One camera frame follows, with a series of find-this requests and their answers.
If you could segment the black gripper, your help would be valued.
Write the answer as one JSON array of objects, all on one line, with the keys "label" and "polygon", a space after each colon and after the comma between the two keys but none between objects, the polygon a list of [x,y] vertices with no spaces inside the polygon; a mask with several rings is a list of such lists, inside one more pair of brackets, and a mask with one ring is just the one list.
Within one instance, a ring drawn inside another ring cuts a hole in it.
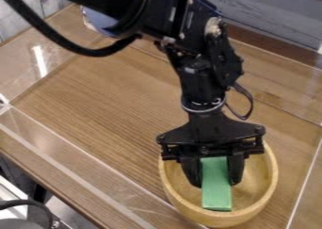
[{"label": "black gripper", "polygon": [[218,107],[209,110],[186,107],[183,110],[189,114],[189,122],[156,138],[162,159],[181,161],[190,184],[201,188],[203,172],[199,157],[229,156],[229,182],[231,186],[238,185],[243,178],[245,157],[265,152],[266,128],[230,119]]}]

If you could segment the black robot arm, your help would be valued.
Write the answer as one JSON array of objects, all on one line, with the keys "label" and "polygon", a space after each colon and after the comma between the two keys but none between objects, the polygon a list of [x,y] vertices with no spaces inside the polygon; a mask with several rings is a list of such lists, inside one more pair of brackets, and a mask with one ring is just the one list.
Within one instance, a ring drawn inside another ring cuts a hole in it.
[{"label": "black robot arm", "polygon": [[230,119],[226,92],[245,74],[243,60],[229,42],[226,21],[207,0],[70,0],[106,36],[132,35],[154,41],[181,79],[182,107],[189,122],[158,136],[162,158],[182,164],[190,184],[202,185],[202,160],[226,158],[227,182],[242,182],[246,159],[265,152],[266,128],[249,115]]}]

